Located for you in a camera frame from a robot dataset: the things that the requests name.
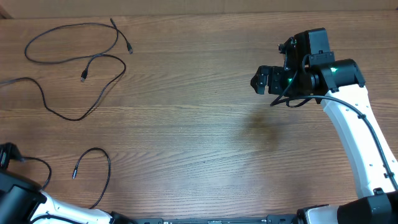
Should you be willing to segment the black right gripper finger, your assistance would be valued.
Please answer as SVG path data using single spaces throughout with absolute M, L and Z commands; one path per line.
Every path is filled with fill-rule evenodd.
M 257 94 L 264 95 L 266 85 L 267 85 L 267 78 L 266 77 L 252 77 L 251 81 L 250 81 L 250 85 Z
M 272 67 L 267 65 L 261 65 L 256 72 L 256 78 L 259 82 L 267 82 L 271 75 Z

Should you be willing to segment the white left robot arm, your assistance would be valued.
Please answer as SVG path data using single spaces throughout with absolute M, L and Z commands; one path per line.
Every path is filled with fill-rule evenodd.
M 40 184 L 8 171 L 11 160 L 28 159 L 15 144 L 1 144 L 1 223 L 130 223 L 115 212 L 55 200 Z

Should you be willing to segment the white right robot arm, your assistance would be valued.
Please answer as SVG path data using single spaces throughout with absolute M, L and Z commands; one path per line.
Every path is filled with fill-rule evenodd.
M 251 78 L 273 105 L 298 108 L 315 100 L 333 123 L 351 165 L 358 198 L 344 205 L 315 205 L 267 223 L 396 223 L 397 159 L 371 108 L 358 64 L 337 60 L 324 28 L 306 30 L 279 45 L 284 64 L 262 65 Z

